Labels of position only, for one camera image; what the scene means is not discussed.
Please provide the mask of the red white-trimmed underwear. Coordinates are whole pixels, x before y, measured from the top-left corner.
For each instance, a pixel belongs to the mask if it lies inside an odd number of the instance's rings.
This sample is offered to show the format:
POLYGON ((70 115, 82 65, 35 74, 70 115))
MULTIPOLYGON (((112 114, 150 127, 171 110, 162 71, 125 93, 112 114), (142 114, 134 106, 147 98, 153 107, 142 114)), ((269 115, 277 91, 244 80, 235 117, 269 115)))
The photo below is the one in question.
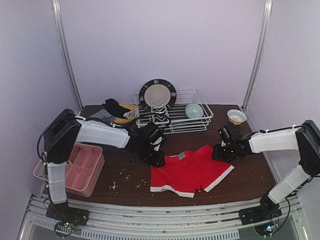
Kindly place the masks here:
POLYGON ((234 169, 230 163, 214 160, 213 153, 213 148, 205 145, 196 151, 165 156, 164 166, 150 168, 150 191, 172 191, 185 198, 193 198, 197 190, 208 193, 234 169))

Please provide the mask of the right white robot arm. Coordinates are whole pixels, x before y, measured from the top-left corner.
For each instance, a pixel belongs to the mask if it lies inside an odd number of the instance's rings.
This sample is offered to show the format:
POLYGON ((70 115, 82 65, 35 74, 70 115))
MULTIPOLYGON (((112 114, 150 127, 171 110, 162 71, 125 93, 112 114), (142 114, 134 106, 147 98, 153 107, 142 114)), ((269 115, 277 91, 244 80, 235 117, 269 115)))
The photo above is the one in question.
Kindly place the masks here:
POLYGON ((263 153, 271 162, 276 157, 288 164, 287 175, 261 199, 268 210, 320 175, 320 129, 313 120, 273 130, 242 135, 229 123, 218 130, 221 142, 213 146, 214 160, 232 163, 249 155, 263 153))

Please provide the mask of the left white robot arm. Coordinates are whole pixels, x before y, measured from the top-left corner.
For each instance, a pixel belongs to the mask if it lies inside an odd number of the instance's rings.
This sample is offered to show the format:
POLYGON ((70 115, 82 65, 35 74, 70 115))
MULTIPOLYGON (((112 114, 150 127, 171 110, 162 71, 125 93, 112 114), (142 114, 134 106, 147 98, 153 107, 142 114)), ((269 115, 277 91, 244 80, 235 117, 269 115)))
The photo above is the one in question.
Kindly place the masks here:
POLYGON ((161 146, 165 136, 150 122, 142 128, 108 123, 97 117, 82 117, 64 109, 40 134, 36 152, 45 165, 49 201, 53 209, 69 207, 65 189, 66 165, 75 144, 93 144, 124 149, 154 167, 165 165, 161 146))

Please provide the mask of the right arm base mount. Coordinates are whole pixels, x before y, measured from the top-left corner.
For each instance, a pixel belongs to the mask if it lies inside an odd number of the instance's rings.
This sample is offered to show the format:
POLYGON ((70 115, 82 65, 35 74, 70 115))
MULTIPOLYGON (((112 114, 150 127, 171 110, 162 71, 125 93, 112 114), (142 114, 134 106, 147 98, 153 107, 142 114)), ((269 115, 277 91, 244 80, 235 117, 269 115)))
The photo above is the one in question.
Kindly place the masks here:
POLYGON ((282 223, 280 223, 280 216, 282 216, 280 204, 261 198, 259 206, 244 208, 239 211, 241 224, 243 226, 255 224, 254 230, 261 237, 273 236, 284 226, 289 218, 291 204, 287 198, 285 201, 288 206, 288 212, 282 223))

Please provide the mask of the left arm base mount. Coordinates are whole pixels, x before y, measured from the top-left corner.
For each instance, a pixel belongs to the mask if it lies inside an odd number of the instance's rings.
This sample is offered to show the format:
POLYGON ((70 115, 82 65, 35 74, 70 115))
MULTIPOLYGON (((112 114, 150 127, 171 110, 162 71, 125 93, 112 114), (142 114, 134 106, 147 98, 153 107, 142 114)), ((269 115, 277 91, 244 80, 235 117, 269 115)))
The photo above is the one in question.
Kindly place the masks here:
POLYGON ((78 226, 86 226, 90 212, 85 209, 69 207, 67 212, 58 212, 53 207, 48 207, 46 217, 57 220, 53 231, 59 238, 67 238, 75 232, 78 226))

